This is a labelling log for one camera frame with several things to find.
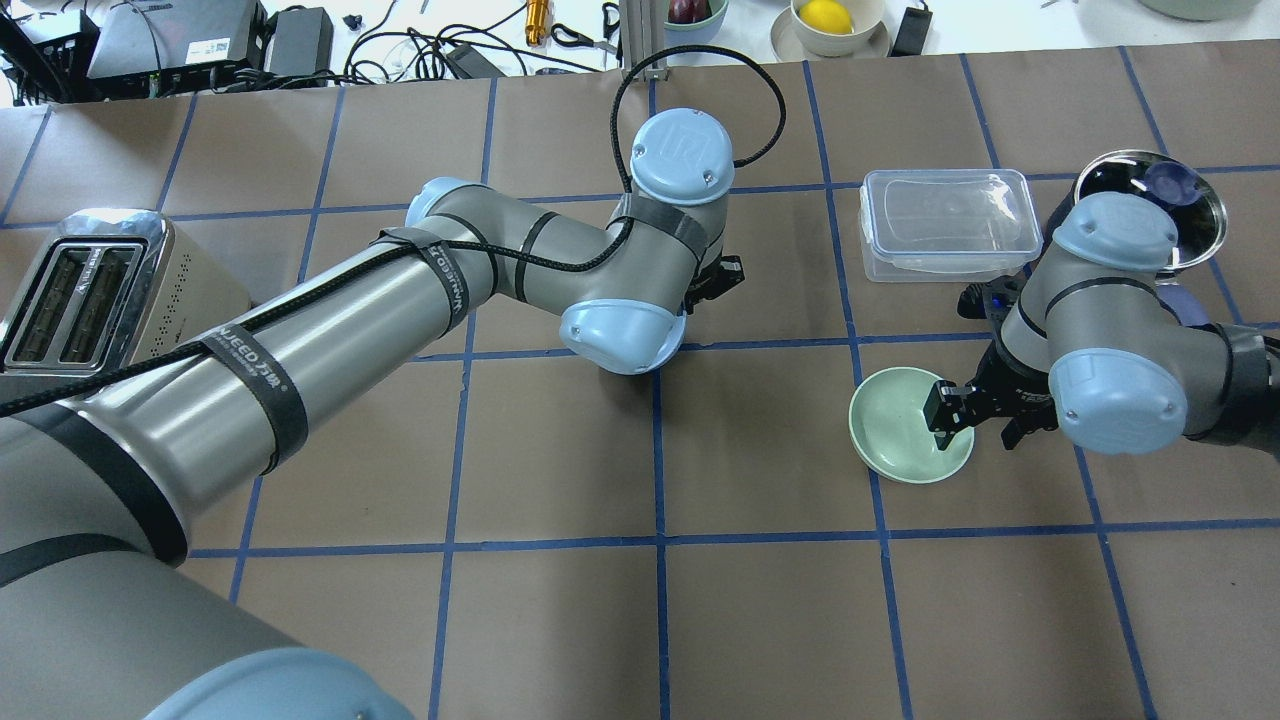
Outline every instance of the lemon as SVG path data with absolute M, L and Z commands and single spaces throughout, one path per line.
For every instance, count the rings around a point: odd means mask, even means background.
M 809 0 L 800 8 L 800 19 L 804 24 L 831 35 L 849 35 L 854 32 L 854 18 L 849 10 L 836 0 Z

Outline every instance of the white label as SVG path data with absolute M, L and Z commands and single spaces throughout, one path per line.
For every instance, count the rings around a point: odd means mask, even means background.
M 232 49 L 232 38 L 200 40 L 187 46 L 187 64 L 215 63 L 225 60 Z

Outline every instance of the clear plastic lid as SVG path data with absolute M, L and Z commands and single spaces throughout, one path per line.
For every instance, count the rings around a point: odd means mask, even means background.
M 874 170 L 863 184 L 863 222 L 876 255 L 915 270 L 1016 266 L 1041 247 L 1018 170 Z

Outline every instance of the beige plate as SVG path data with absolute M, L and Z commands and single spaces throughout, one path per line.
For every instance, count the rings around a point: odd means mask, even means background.
M 791 32 L 792 22 L 795 20 L 791 18 L 791 9 L 787 8 L 778 13 L 778 18 L 773 20 L 773 29 L 769 31 L 769 40 L 773 41 L 773 54 L 778 56 L 780 61 L 799 63 L 800 60 L 832 59 L 805 50 L 800 45 L 800 38 L 796 37 L 796 33 Z M 867 45 L 863 45 L 849 55 L 844 55 L 844 58 L 886 58 L 888 56 L 891 45 L 888 29 L 884 27 L 884 23 L 876 23 L 876 29 L 872 31 Z

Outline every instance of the light green plate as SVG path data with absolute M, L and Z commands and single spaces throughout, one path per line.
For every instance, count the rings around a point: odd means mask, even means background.
M 955 474 L 973 452 L 973 428 L 956 433 L 945 452 L 924 423 L 924 401 L 938 375 L 887 368 L 863 380 L 849 402 L 849 434 L 863 461 L 904 483 L 936 483 Z

